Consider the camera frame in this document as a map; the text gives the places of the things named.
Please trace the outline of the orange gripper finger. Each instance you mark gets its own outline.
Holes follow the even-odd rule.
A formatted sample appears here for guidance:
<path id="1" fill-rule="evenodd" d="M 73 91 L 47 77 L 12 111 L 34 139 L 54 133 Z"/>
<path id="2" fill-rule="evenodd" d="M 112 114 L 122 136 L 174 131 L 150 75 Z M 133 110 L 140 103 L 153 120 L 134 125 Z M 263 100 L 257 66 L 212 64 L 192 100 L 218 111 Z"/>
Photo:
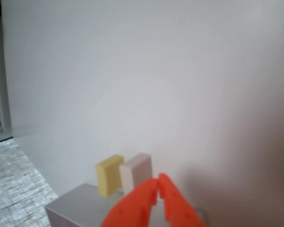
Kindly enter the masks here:
<path id="1" fill-rule="evenodd" d="M 159 181 L 150 178 L 124 196 L 107 214 L 102 227 L 147 227 L 157 203 Z"/>
<path id="2" fill-rule="evenodd" d="M 166 174 L 159 174 L 160 198 L 164 200 L 165 220 L 171 227 L 204 227 L 197 212 Z"/>

